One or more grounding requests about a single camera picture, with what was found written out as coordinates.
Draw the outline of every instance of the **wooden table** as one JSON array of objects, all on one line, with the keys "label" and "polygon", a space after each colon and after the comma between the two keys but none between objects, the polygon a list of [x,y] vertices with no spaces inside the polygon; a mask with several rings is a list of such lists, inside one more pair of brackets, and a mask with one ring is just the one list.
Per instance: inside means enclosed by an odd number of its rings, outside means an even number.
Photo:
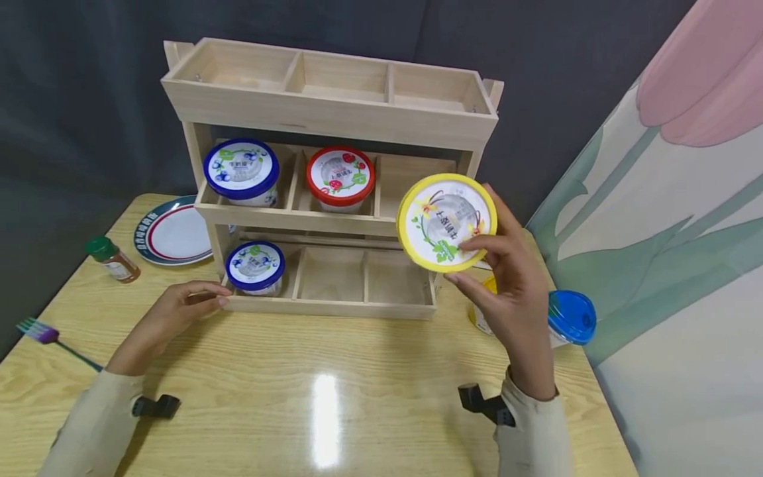
[{"label": "wooden table", "polygon": [[[153,266],[131,246],[138,220],[169,199],[141,195],[108,234],[140,264],[136,282],[87,259],[40,317],[97,362],[168,285],[217,278],[210,262]],[[452,285],[438,302],[432,321],[224,312],[193,327],[146,384],[182,406],[172,421],[140,422],[121,475],[495,475],[494,426],[461,408],[456,387],[496,395],[506,353]],[[576,475],[636,475],[582,350],[555,353]],[[92,378],[56,346],[21,340],[0,365],[2,475],[39,469]]]}]

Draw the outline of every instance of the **blue lid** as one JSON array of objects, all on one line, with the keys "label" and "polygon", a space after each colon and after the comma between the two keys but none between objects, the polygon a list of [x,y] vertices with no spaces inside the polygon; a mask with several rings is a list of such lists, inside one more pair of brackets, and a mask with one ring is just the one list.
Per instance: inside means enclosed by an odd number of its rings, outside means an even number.
[{"label": "blue lid", "polygon": [[225,262],[225,271],[236,288],[255,292],[268,288],[286,269],[284,254],[275,244],[264,240],[237,247]]},{"label": "blue lid", "polygon": [[570,343],[582,346],[596,331],[596,310],[582,293],[555,290],[549,293],[549,326]]},{"label": "blue lid", "polygon": [[275,185],[279,172],[273,150],[254,139],[219,143],[204,159],[204,175],[209,186],[233,200],[264,194]]}]

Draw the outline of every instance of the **green bottle cap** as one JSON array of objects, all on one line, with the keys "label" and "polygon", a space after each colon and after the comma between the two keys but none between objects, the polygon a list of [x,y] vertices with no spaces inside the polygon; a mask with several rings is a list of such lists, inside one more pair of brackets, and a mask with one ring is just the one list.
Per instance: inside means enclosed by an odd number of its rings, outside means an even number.
[{"label": "green bottle cap", "polygon": [[103,262],[116,255],[119,249],[114,245],[114,242],[101,235],[85,244],[85,252],[92,255],[97,261]]}]

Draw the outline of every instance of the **spice bottle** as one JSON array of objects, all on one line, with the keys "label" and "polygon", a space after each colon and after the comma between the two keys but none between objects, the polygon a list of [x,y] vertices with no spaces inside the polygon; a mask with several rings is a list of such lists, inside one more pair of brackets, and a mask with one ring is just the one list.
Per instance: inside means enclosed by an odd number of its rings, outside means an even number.
[{"label": "spice bottle", "polygon": [[85,252],[102,264],[119,282],[134,282],[140,276],[140,269],[107,237],[101,235],[90,240],[85,245]]}]

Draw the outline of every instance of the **yogurt cup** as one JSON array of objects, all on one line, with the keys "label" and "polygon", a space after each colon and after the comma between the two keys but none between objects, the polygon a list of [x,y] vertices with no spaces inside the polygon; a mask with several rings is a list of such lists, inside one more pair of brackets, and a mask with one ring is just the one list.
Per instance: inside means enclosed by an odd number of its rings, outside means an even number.
[{"label": "yogurt cup", "polygon": [[[495,277],[482,285],[495,293]],[[495,336],[485,316],[474,304],[469,309],[469,320],[483,333]],[[551,348],[565,344],[584,346],[596,331],[596,310],[591,300],[582,293],[555,290],[549,293],[549,339]]]},{"label": "yogurt cup", "polygon": [[356,214],[374,189],[371,160],[351,147],[326,147],[307,163],[307,186],[322,209]]},{"label": "yogurt cup", "polygon": [[264,240],[237,247],[225,262],[230,282],[248,295],[278,296],[285,269],[281,249]]},{"label": "yogurt cup", "polygon": [[273,150],[252,139],[219,143],[204,159],[207,184],[236,205],[274,207],[279,171]]},{"label": "yogurt cup", "polygon": [[493,199],[475,180],[436,174],[417,182],[398,209],[398,239],[416,264],[433,272],[460,272],[486,250],[464,252],[459,244],[479,234],[495,234]]}]

